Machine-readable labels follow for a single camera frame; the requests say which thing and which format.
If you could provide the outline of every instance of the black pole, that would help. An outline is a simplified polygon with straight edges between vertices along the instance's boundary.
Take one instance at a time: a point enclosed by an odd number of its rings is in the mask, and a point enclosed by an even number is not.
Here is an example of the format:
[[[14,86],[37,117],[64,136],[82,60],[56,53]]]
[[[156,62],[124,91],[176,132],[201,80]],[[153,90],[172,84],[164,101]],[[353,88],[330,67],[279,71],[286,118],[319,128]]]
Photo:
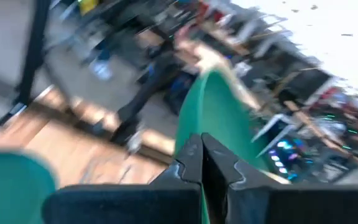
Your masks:
[[[44,32],[47,26],[51,0],[36,0],[33,21],[28,39],[27,53],[24,59],[21,80],[17,86],[19,92],[14,104],[31,103],[31,90],[35,73],[43,62]]]

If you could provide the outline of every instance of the floor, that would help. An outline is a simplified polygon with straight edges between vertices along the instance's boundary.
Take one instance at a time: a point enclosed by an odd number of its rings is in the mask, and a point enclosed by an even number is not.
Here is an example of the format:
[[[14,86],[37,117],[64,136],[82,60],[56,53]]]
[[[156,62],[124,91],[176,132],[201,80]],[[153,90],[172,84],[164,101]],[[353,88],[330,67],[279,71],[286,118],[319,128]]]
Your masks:
[[[21,72],[32,12],[29,2],[31,1],[0,0],[0,79],[12,85],[17,82]],[[79,66],[79,61],[73,54],[62,49],[52,52],[51,61],[72,95],[78,95],[110,110],[118,110],[138,89],[134,83],[137,71],[119,58],[111,61],[115,76],[108,82],[96,79],[87,68]],[[40,93],[48,85],[40,72],[35,92]],[[148,127],[174,137],[177,118],[170,114],[160,99],[161,96],[153,97],[143,109],[142,115]],[[8,109],[8,102],[0,99],[0,115]],[[358,183],[358,170],[341,182]]]

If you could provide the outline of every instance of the shoe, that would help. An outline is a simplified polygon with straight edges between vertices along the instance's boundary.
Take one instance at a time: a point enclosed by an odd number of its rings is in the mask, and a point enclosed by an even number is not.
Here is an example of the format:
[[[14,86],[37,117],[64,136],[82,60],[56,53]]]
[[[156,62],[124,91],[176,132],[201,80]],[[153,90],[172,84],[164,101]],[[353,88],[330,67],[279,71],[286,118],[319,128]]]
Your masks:
[[[98,77],[100,80],[106,81],[112,77],[112,71],[109,68],[108,61],[105,62],[96,60],[91,63],[90,67],[96,77]]]

